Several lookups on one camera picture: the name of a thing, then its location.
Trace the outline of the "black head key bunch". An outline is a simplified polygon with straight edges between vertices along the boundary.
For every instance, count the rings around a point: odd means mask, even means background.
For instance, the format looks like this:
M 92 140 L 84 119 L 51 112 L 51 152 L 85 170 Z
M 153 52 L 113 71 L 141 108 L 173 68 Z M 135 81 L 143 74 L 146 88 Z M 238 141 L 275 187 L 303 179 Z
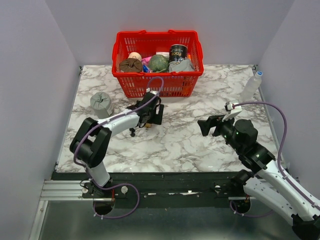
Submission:
M 130 128 L 129 131 L 130 131 L 130 136 L 131 137 L 135 137 L 136 136 L 136 129 L 135 128 Z

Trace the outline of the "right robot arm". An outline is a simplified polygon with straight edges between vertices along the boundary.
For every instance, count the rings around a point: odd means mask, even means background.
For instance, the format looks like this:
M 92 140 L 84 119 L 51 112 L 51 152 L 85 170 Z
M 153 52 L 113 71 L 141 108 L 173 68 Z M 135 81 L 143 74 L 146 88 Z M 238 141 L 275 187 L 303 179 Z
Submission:
M 289 184 L 288 181 L 294 182 L 295 179 L 281 174 L 275 156 L 258 143 L 258 130 L 251 120 L 224 121 L 222 115 L 214 115 L 197 123 L 203 136 L 214 128 L 212 135 L 222 136 L 241 163 L 251 170 L 241 170 L 231 179 L 230 191 L 234 195 L 245 193 L 261 201 L 285 219 L 299 239 L 320 238 L 319 200 L 312 197 L 308 202 Z

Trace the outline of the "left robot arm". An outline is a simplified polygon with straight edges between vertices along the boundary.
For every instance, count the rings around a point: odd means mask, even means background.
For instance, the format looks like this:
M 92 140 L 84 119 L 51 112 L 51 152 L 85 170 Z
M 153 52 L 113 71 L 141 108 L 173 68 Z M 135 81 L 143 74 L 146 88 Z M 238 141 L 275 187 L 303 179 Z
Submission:
M 74 163 L 84 167 L 93 180 L 93 191 L 99 197 L 107 197 L 111 191 L 111 176 L 103 163 L 110 140 L 126 130 L 134 137 L 136 128 L 143 128 L 147 124 L 161 125 L 163 112 L 164 105 L 161 104 L 159 93 L 149 91 L 142 100 L 119 114 L 100 121 L 88 117 L 82 122 L 69 150 L 73 153 Z

